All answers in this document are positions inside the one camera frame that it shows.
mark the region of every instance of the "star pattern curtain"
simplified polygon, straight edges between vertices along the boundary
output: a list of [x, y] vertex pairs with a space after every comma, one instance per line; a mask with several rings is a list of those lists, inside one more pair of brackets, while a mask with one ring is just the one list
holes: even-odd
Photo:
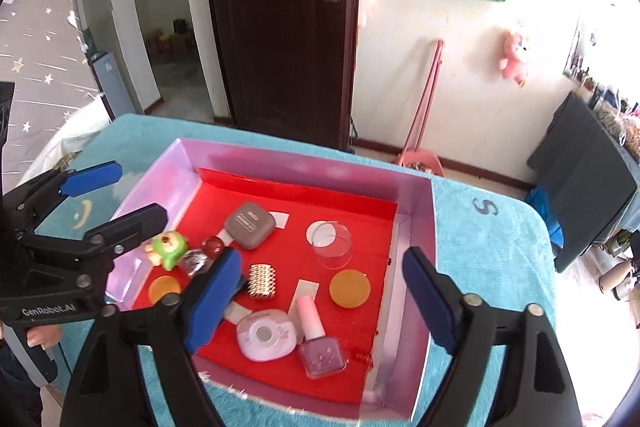
[[2, 154], [5, 192], [70, 115], [98, 96], [74, 0], [11, 1], [0, 5], [0, 80], [15, 83]]

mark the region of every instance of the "teal tablecloth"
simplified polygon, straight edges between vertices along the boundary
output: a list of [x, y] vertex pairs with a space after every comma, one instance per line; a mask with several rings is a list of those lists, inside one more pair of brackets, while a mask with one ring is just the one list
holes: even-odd
[[[127, 115], [108, 126], [73, 163], [74, 168], [82, 169], [116, 160], [124, 170], [121, 181], [76, 200], [66, 200], [40, 226], [38, 232], [79, 238], [84, 231], [109, 220], [145, 170], [179, 137], [322, 156], [381, 169], [399, 169], [395, 165], [360, 156], [225, 127]], [[443, 178], [433, 178], [433, 192], [438, 270], [450, 275], [463, 292], [477, 293], [493, 306], [521, 310], [527, 303], [537, 302], [545, 308], [554, 323], [553, 254], [545, 225], [538, 214], [521, 201]], [[92, 210], [86, 222], [74, 228], [83, 214], [83, 199], [91, 200]], [[91, 322], [87, 321], [64, 327], [62, 344], [72, 368], [90, 325]], [[500, 348], [494, 348], [470, 426], [484, 425], [497, 386], [503, 352]], [[152, 355], [147, 349], [141, 349], [140, 354], [158, 425], [171, 426], [174, 423], [166, 407]], [[442, 348], [431, 346], [416, 419], [420, 418], [433, 398], [449, 360], [450, 357]], [[58, 366], [58, 380], [66, 389], [68, 372], [62, 360], [58, 360]], [[334, 425], [304, 414], [272, 409], [211, 384], [207, 384], [207, 390], [229, 427]], [[370, 425], [389, 427], [400, 424], [379, 421]]]

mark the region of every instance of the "purple nail polish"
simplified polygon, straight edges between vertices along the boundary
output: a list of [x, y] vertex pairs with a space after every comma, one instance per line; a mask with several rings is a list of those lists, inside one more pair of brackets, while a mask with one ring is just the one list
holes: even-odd
[[298, 315], [305, 332], [305, 342], [300, 346], [300, 359], [309, 378], [321, 378], [342, 371], [347, 366], [340, 343], [327, 337], [314, 300], [306, 295], [296, 300]]

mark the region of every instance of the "floor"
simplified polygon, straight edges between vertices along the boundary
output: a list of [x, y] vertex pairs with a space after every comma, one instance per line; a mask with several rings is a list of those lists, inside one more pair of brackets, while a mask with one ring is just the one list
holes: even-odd
[[152, 115], [213, 123], [213, 107], [197, 54], [151, 64], [164, 103]]
[[[356, 148], [356, 154], [391, 162], [394, 156]], [[477, 176], [445, 169], [445, 177], [524, 199], [525, 192]], [[572, 375], [585, 426], [600, 427], [620, 403], [640, 364], [640, 292], [628, 301], [603, 295], [600, 275], [616, 260], [591, 248], [562, 274], [556, 274], [557, 333]], [[43, 391], [44, 427], [58, 427], [60, 407]]]

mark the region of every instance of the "person's hand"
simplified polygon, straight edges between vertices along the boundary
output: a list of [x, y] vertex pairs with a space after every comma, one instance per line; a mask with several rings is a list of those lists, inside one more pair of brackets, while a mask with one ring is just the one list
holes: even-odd
[[62, 340], [62, 327], [58, 324], [49, 326], [36, 326], [27, 331], [27, 344], [29, 347], [42, 346], [49, 349]]

